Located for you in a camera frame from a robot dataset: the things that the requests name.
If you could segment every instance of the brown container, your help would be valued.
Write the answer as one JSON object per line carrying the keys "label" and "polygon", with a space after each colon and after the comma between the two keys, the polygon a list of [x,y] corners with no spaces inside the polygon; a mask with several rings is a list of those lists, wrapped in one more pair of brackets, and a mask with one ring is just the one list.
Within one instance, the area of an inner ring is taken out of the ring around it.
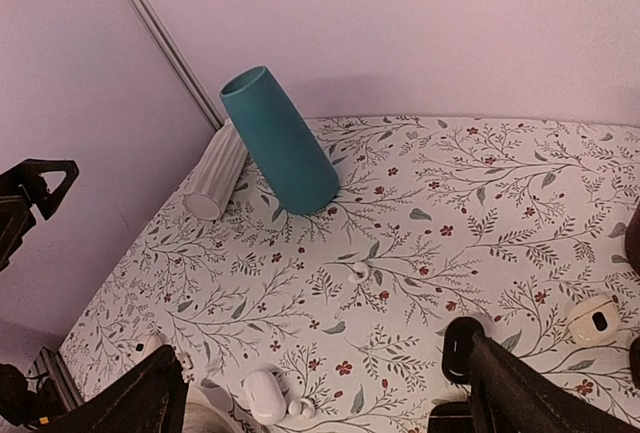
{"label": "brown container", "polygon": [[627,252],[629,264],[636,273],[640,274],[640,206],[627,226],[624,249]]}

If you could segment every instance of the floral pattern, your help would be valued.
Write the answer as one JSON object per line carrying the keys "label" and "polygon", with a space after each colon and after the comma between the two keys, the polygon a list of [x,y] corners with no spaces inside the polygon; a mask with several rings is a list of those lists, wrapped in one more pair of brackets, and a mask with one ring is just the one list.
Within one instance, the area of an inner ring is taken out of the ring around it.
{"label": "floral pattern", "polygon": [[[272,365],[313,421],[276,432],[426,431],[464,398],[440,371],[446,325],[474,315],[561,388],[634,425],[627,349],[640,277],[622,240],[640,196],[640,131],[575,123],[426,117],[310,120],[342,188],[324,210],[283,210],[247,162],[224,217],[169,198],[93,298],[61,352],[92,397],[154,331],[191,354],[194,379],[229,392]],[[354,263],[371,267],[353,285]],[[567,309],[605,292],[622,328],[581,348]]]}

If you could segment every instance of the red flower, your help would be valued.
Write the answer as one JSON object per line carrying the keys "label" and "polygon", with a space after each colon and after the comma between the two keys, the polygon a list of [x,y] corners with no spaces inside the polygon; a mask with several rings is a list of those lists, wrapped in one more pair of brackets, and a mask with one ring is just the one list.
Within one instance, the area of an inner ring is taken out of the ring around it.
{"label": "red flower", "polygon": [[575,390],[582,396],[587,396],[593,392],[593,382],[589,380],[582,380],[582,384],[576,385]]}
{"label": "red flower", "polygon": [[444,225],[442,228],[440,228],[440,234],[442,236],[451,236],[452,232],[453,232],[453,226]]}
{"label": "red flower", "polygon": [[349,364],[347,360],[344,360],[341,364],[336,366],[336,371],[340,373],[340,376],[351,374],[353,365]]}
{"label": "red flower", "polygon": [[536,303],[538,303],[539,305],[544,305],[544,299],[546,297],[547,297],[546,291],[539,291],[538,293],[535,294],[533,299],[536,300]]}

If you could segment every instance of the white wall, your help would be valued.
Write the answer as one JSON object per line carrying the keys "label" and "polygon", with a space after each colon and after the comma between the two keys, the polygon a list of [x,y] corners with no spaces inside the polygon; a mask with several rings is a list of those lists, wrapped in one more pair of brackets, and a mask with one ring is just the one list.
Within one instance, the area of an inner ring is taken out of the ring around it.
{"label": "white wall", "polygon": [[0,172],[80,168],[0,273],[0,362],[59,343],[211,135],[126,0],[0,0]]}
{"label": "white wall", "polygon": [[306,116],[640,124],[639,0],[151,0],[212,96],[269,65]]}

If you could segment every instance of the vase opening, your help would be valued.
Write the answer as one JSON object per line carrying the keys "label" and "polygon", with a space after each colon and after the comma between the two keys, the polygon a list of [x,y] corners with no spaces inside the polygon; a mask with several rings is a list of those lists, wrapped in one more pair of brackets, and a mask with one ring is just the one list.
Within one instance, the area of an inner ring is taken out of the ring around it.
{"label": "vase opening", "polygon": [[262,75],[264,75],[265,71],[267,71],[266,66],[256,66],[244,73],[241,73],[222,88],[220,95],[231,96],[240,93],[242,90],[255,83]]}

